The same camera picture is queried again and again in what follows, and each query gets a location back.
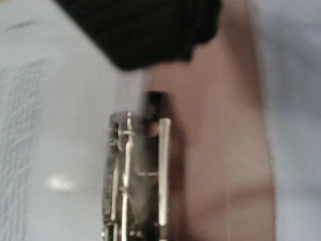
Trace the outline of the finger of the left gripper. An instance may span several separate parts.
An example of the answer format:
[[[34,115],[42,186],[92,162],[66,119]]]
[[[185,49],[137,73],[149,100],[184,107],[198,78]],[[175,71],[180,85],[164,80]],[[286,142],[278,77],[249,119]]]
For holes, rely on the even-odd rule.
[[[217,34],[221,1],[57,1],[119,69],[189,62]]]

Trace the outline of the remaining white paper stack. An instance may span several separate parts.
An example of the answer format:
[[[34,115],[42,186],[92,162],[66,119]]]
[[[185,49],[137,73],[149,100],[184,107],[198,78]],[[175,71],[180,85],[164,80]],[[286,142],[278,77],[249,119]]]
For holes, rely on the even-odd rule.
[[[142,90],[53,1],[1,1],[1,240],[101,240],[109,116]]]

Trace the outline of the metal clip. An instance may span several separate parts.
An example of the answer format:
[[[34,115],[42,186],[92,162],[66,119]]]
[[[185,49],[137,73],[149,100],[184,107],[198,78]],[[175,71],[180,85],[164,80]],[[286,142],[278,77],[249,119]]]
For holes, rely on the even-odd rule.
[[[147,92],[143,112],[109,119],[102,189],[103,240],[167,240],[171,120],[165,92]]]

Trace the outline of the translucent grey plastic sheet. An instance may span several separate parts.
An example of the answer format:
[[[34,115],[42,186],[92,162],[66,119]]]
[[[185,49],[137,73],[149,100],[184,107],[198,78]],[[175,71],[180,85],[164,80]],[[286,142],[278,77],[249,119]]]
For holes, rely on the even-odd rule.
[[[173,116],[171,240],[274,240],[274,190],[249,1],[225,1],[190,64],[151,69]]]

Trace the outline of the white printed paper sheets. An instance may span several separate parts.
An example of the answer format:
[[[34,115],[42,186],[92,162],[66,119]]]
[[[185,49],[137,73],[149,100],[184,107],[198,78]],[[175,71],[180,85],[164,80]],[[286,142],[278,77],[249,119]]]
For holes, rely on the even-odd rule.
[[[320,1],[250,1],[277,240],[320,240]]]

